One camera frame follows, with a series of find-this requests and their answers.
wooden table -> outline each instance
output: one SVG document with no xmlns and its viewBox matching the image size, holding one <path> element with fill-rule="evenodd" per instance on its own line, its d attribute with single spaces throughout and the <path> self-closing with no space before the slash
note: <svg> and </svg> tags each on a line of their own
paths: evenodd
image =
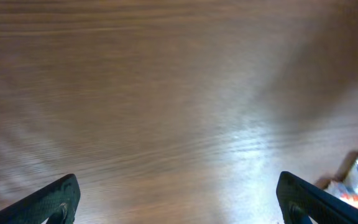
<svg viewBox="0 0 358 224">
<path fill-rule="evenodd" d="M 353 150 L 358 1 L 0 0 L 0 209 L 74 173 L 76 223 L 282 224 Z"/>
</svg>

table surface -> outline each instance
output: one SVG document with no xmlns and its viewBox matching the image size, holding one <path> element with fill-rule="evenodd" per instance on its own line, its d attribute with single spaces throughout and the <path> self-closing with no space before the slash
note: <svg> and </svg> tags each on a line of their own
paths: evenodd
<svg viewBox="0 0 358 224">
<path fill-rule="evenodd" d="M 358 1 L 0 0 L 0 209 L 74 173 L 76 223 L 282 224 L 351 151 Z"/>
</svg>

wood grain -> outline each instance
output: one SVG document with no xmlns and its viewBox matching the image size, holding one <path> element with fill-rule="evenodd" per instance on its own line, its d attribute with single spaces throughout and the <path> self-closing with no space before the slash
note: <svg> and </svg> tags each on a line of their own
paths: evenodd
<svg viewBox="0 0 358 224">
<path fill-rule="evenodd" d="M 67 173 L 77 223 L 283 223 L 358 150 L 358 1 L 0 0 L 0 209 Z"/>
</svg>

